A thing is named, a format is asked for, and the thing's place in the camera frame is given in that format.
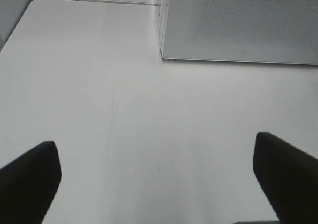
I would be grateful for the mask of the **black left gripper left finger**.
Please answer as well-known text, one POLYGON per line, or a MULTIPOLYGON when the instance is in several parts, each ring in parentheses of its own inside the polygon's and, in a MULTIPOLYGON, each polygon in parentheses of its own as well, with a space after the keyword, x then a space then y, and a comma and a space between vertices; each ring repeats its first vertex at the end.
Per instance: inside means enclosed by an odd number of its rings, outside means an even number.
POLYGON ((54 141, 44 141, 0 170, 0 222, 42 223, 61 181, 54 141))

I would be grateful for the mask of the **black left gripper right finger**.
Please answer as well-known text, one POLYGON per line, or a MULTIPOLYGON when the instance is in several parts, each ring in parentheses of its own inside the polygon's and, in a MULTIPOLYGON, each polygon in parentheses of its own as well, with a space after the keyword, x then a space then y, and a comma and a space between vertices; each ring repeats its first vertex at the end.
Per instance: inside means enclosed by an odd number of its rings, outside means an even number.
POLYGON ((280 223, 318 222, 316 158, 269 132, 259 132, 253 171, 280 223))

